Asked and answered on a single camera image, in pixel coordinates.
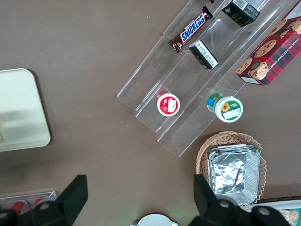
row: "cookie image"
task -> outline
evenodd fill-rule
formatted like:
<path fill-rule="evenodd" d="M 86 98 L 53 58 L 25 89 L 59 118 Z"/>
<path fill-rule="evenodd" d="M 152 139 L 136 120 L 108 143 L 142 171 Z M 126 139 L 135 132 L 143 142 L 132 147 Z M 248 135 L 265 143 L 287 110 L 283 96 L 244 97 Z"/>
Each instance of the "cookie image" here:
<path fill-rule="evenodd" d="M 239 66 L 239 68 L 235 71 L 236 74 L 241 74 L 245 69 L 248 68 L 248 66 L 250 66 L 251 62 L 252 62 L 252 59 L 251 59 L 251 58 L 247 59 L 247 60 L 246 60 L 241 66 Z"/>
<path fill-rule="evenodd" d="M 277 26 L 271 31 L 271 33 L 268 35 L 268 37 L 275 34 L 277 31 L 279 31 L 285 24 L 286 24 L 286 20 L 285 19 L 281 20 L 277 24 Z"/>
<path fill-rule="evenodd" d="M 262 80 L 265 78 L 267 71 L 268 65 L 266 62 L 257 62 L 252 66 L 248 75 L 254 79 Z"/>
<path fill-rule="evenodd" d="M 276 44 L 276 40 L 271 40 L 261 46 L 255 53 L 254 57 L 259 58 L 265 54 L 267 54 Z"/>
<path fill-rule="evenodd" d="M 301 34 L 301 18 L 295 20 L 290 25 L 288 25 L 287 29 L 292 29 L 293 31 L 296 31 L 298 34 Z"/>
<path fill-rule="evenodd" d="M 282 33 L 280 34 L 280 37 L 281 37 L 281 38 L 284 38 L 284 36 L 285 36 L 286 34 L 288 34 L 289 31 L 290 31 L 290 30 L 286 30 L 286 31 L 282 32 Z"/>

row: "small round container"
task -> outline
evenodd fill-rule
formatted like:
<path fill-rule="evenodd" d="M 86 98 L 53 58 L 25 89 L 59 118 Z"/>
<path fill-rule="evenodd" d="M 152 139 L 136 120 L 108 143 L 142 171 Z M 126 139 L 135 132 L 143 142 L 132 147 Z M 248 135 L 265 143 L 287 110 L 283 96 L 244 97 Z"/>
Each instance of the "small round container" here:
<path fill-rule="evenodd" d="M 180 110 L 179 99 L 168 90 L 160 92 L 157 95 L 156 101 L 158 111 L 164 116 L 173 116 Z"/>
<path fill-rule="evenodd" d="M 21 215 L 27 212 L 29 209 L 29 204 L 25 200 L 18 200 L 10 208 L 16 211 L 17 215 Z"/>
<path fill-rule="evenodd" d="M 240 100 L 221 93 L 215 93 L 208 98 L 207 108 L 223 122 L 237 121 L 244 110 Z"/>

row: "red lid cup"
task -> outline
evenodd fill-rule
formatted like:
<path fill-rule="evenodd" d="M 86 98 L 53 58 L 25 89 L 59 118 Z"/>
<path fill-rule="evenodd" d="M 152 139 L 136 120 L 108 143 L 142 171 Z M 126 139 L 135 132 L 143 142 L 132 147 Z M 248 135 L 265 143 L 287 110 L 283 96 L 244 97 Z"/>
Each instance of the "red lid cup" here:
<path fill-rule="evenodd" d="M 27 201 L 18 200 L 10 208 L 16 211 L 17 215 L 21 215 L 27 212 L 27 210 L 29 209 L 29 204 Z"/>
<path fill-rule="evenodd" d="M 164 116 L 173 116 L 180 110 L 179 99 L 167 90 L 160 92 L 156 101 L 159 112 Z"/>

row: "product label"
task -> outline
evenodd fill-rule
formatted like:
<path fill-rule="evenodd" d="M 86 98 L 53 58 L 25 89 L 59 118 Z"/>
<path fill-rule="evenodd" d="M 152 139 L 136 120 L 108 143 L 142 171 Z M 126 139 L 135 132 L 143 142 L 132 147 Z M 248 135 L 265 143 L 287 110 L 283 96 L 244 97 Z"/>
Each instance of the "product label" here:
<path fill-rule="evenodd" d="M 241 77 L 241 79 L 248 83 L 260 84 L 258 81 L 256 81 L 253 78 Z"/>
<path fill-rule="evenodd" d="M 252 67 L 251 70 L 256 69 L 260 65 L 260 62 L 255 63 Z"/>
<path fill-rule="evenodd" d="M 174 97 L 166 97 L 160 101 L 160 110 L 164 114 L 173 114 L 179 108 L 179 103 Z"/>
<path fill-rule="evenodd" d="M 180 34 L 183 44 L 205 23 L 204 13 L 201 13 L 195 20 L 193 20 L 185 30 Z"/>
<path fill-rule="evenodd" d="M 268 68 L 268 70 L 266 71 L 266 73 L 265 73 L 265 75 L 275 66 L 275 65 L 277 65 L 280 61 L 281 61 L 281 59 L 294 47 L 294 45 L 299 41 L 300 39 L 298 38 L 298 39 L 296 39 L 284 52 L 283 52 L 283 54 L 281 54 L 280 56 L 279 56 L 279 58 L 278 59 L 276 59 L 276 61 L 274 62 L 274 63 L 272 63 L 272 65 Z"/>
<path fill-rule="evenodd" d="M 211 95 L 207 100 L 208 110 L 211 111 L 212 113 L 215 113 L 214 112 L 215 105 L 223 97 L 224 95 L 221 93 L 214 93 L 213 95 Z"/>
<path fill-rule="evenodd" d="M 221 113 L 225 120 L 234 120 L 240 115 L 240 104 L 236 101 L 228 101 L 221 107 Z"/>
<path fill-rule="evenodd" d="M 215 58 L 212 56 L 212 54 L 209 52 L 209 50 L 204 46 L 204 44 L 199 41 L 197 45 L 195 45 L 196 48 L 200 51 L 200 53 L 205 57 L 205 59 L 208 61 L 208 63 L 211 65 L 212 68 L 217 66 L 218 62 L 215 60 Z"/>
<path fill-rule="evenodd" d="M 244 10 L 248 3 L 245 0 L 233 0 L 233 3 L 237 5 L 241 10 Z"/>
<path fill-rule="evenodd" d="M 293 8 L 290 14 L 287 15 L 286 19 L 288 20 L 298 16 L 301 16 L 301 2 L 299 2 L 298 5 L 296 5 L 295 8 Z"/>

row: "chocolate chip cookie box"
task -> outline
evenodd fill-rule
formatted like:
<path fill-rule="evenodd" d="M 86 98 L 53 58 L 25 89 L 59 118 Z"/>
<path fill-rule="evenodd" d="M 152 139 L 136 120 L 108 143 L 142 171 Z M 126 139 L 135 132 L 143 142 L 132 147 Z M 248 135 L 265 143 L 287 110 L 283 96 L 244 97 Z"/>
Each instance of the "chocolate chip cookie box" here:
<path fill-rule="evenodd" d="M 236 70 L 245 82 L 265 85 L 301 51 L 301 0 Z"/>

